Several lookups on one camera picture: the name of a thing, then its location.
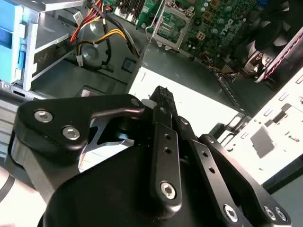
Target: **yellow wire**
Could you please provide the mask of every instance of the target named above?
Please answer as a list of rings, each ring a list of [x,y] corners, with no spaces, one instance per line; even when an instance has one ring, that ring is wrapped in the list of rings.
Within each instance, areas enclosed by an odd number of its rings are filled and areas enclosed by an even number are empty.
[[[90,24],[91,22],[94,22],[95,20],[98,20],[99,18],[100,18],[100,16],[96,17],[95,19],[91,20],[90,22],[85,23],[83,26],[86,26],[86,25]]]
[[[119,34],[119,35],[121,35],[121,36],[126,40],[125,35],[122,33],[122,31],[121,31],[120,29],[113,29],[113,30],[107,32],[104,36],[102,36],[102,37],[99,38],[98,40],[95,40],[95,41],[84,40],[84,41],[85,41],[85,42],[96,43],[96,42],[100,42],[100,41],[104,40],[105,38],[107,38],[108,36],[113,35],[113,34]],[[81,46],[82,46],[82,45],[83,45],[83,44],[80,44],[80,45],[78,46],[78,53],[79,53],[79,54],[80,54],[80,49],[81,49]]]

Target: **white metal panel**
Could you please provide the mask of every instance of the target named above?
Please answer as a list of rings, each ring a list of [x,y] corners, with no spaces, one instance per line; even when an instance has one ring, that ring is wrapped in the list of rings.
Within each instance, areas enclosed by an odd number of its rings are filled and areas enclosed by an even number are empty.
[[[277,172],[303,154],[303,141],[294,141],[285,136],[285,129],[275,128],[271,132],[271,139],[276,148],[260,158],[252,146],[250,138],[273,120],[285,104],[290,104],[303,112],[303,68],[300,69],[289,82],[252,118],[248,125],[225,146],[232,149],[231,155],[248,171],[259,183],[263,184]],[[288,124],[290,131],[300,131],[303,127],[303,118],[300,114],[289,114],[295,124]]]

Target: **red wire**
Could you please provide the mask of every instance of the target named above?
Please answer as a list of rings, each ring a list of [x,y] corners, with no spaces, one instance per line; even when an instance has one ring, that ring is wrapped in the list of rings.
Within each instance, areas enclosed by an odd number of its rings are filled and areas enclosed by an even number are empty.
[[[297,40],[288,48],[288,50],[283,54],[283,56],[280,58],[280,60],[273,66],[273,68],[265,75],[264,79],[267,79],[275,70],[276,68],[281,64],[281,62],[284,60],[284,58],[290,53],[290,51],[298,44],[298,42],[303,38],[303,34],[301,34]]]
[[[92,16],[90,16],[89,18],[85,18],[83,24],[89,22],[90,20],[92,20],[95,16],[97,15],[97,12],[95,12]],[[76,34],[78,33],[78,31],[80,30],[80,26],[77,27],[76,31],[73,33],[73,35],[71,36],[71,40],[70,42],[74,41],[76,39]]]

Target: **black metal bracket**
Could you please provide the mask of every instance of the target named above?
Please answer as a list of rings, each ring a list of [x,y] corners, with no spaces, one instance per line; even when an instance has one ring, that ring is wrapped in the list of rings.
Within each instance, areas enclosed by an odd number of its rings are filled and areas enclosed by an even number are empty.
[[[254,226],[291,226],[287,212],[234,160],[227,150],[211,135],[199,141],[210,149],[228,187],[240,197],[241,207]]]
[[[202,214],[197,215],[195,201],[182,191],[193,193],[203,187],[214,211],[210,214],[215,217],[213,222],[220,226],[291,226],[286,211],[214,137],[197,139],[190,123],[178,116],[171,92],[158,87],[151,100],[157,103],[153,109],[131,95],[41,100],[19,108],[9,155],[24,167],[35,188],[49,201],[47,226],[52,226],[55,216],[57,221],[64,220],[64,226],[76,214],[85,225],[97,225],[102,220],[121,226],[124,220],[108,217],[118,207],[130,226],[159,226],[163,224],[159,221],[166,219],[170,223],[167,226],[182,222],[182,226],[196,227]],[[92,126],[98,127],[96,138],[89,137]],[[98,145],[109,126],[113,135],[106,139],[118,138],[115,132],[124,130],[135,145],[79,174],[80,155],[94,148],[89,142]],[[180,167],[179,156],[188,157],[198,177],[191,186],[181,177],[188,176],[188,166]],[[79,198],[82,190],[89,193]],[[235,192],[242,198],[243,213],[234,202]],[[107,215],[95,215],[92,203],[105,206]],[[89,212],[82,211],[84,204]],[[63,218],[62,210],[68,210],[69,215]]]
[[[252,227],[235,205],[207,146],[197,141],[190,123],[185,118],[178,117],[176,122],[180,145],[186,150],[185,155],[189,161],[196,164],[221,226]]]
[[[143,112],[144,105],[128,94],[38,100],[19,107],[14,132],[31,150],[64,165],[79,159],[94,121],[102,120],[106,126],[113,118],[138,118]],[[66,132],[70,133],[69,139],[63,133],[66,128],[71,129]]]

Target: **black wire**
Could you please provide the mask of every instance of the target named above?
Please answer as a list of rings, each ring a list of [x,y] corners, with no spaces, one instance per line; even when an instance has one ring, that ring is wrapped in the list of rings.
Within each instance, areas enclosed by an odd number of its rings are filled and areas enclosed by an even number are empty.
[[[104,38],[104,39],[101,40],[101,41],[95,42],[95,44],[100,44],[100,43],[102,43],[103,41],[108,40],[109,37],[111,37],[111,36],[114,35],[114,34],[115,34],[115,33],[113,33],[113,34],[107,36],[106,38]],[[77,51],[78,51],[78,46],[79,46],[80,44],[90,44],[90,45],[94,45],[93,42],[90,42],[90,41],[82,41],[82,42],[80,42],[80,43],[77,44],[77,46],[76,46]],[[81,55],[82,47],[83,47],[83,45],[81,45],[78,55]],[[88,70],[101,70],[101,69],[103,69],[102,65],[103,65],[103,64],[101,64],[101,65],[99,65],[99,66],[87,66],[87,65],[84,65],[83,68],[88,69]]]
[[[107,34],[108,33],[108,29],[107,29],[107,24],[103,24],[103,30],[104,30],[104,34]],[[112,57],[112,48],[110,46],[110,41],[109,39],[106,39],[106,44],[107,44],[107,59],[106,61],[103,61],[102,64],[103,65],[108,65],[111,57]]]
[[[125,30],[123,28],[123,26],[118,22],[116,21],[115,19],[113,19],[110,14],[108,14],[107,12],[106,13],[103,13],[101,12],[101,10],[97,7],[97,5],[95,5],[94,3],[92,3],[92,7],[95,9],[95,11],[101,16],[101,18],[105,18],[107,19],[108,21],[110,21],[112,24],[114,24],[115,26],[117,26],[123,33],[124,35],[126,36],[126,43],[127,43],[127,47],[129,48],[129,50],[137,57],[139,58],[139,53],[137,51],[137,48],[136,48],[136,45],[132,39],[132,37],[129,35],[128,31]]]
[[[133,38],[129,35],[128,31],[124,29],[124,27],[117,21],[115,20],[114,18],[112,18],[110,16],[110,14],[108,13],[105,13],[104,14],[105,16],[105,19],[108,20],[109,22],[111,22],[113,25],[115,25],[116,27],[118,27],[123,33],[124,35],[126,36],[126,39],[127,39],[127,47],[130,49],[130,51],[133,53],[133,55],[135,55],[137,58],[140,57],[138,51],[137,51],[137,48],[136,48],[136,45],[133,41]]]

